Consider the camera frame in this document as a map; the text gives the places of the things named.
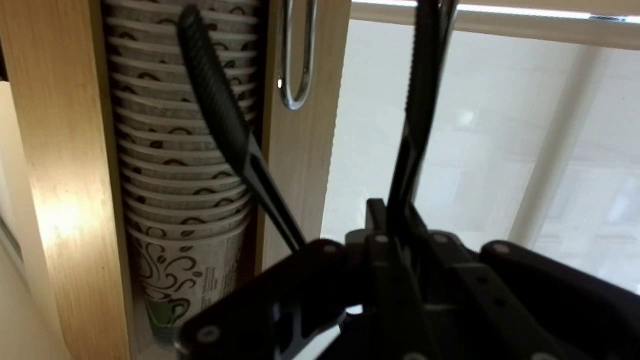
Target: metal handle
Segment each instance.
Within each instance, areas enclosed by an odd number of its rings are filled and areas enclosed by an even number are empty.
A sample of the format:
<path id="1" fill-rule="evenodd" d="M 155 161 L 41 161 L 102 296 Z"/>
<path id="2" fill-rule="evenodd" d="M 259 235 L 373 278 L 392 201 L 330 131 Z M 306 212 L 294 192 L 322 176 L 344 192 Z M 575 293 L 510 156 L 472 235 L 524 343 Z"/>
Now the metal handle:
<path id="1" fill-rule="evenodd" d="M 291 75 L 292 75 L 292 21 L 294 21 L 294 0 L 284 0 L 284 19 L 283 19 L 283 80 L 279 84 L 283 102 L 288 111 L 296 113 L 305 107 L 308 98 L 308 91 L 312 87 L 315 75 L 315 59 L 317 59 L 317 14 L 319 14 L 319 0 L 308 0 L 306 8 L 306 28 L 305 28 L 305 69 L 300 89 L 294 96 Z"/>

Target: wooden cabinet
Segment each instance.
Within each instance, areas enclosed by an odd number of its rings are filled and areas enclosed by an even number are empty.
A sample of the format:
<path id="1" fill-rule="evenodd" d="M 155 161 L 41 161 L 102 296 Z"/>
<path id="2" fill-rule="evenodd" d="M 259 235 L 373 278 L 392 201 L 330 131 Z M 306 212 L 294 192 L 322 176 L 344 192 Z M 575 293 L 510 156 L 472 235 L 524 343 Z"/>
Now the wooden cabinet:
<path id="1" fill-rule="evenodd" d="M 317 239 L 351 5 L 320 3 L 317 75 L 300 113 L 279 98 L 283 5 L 267 5 L 264 153 L 302 230 Z M 0 0 L 0 38 L 33 194 L 22 201 L 34 226 L 22 239 L 29 287 L 73 359 L 137 359 L 101 3 Z M 286 255 L 264 219 L 257 244 L 257 266 Z"/>

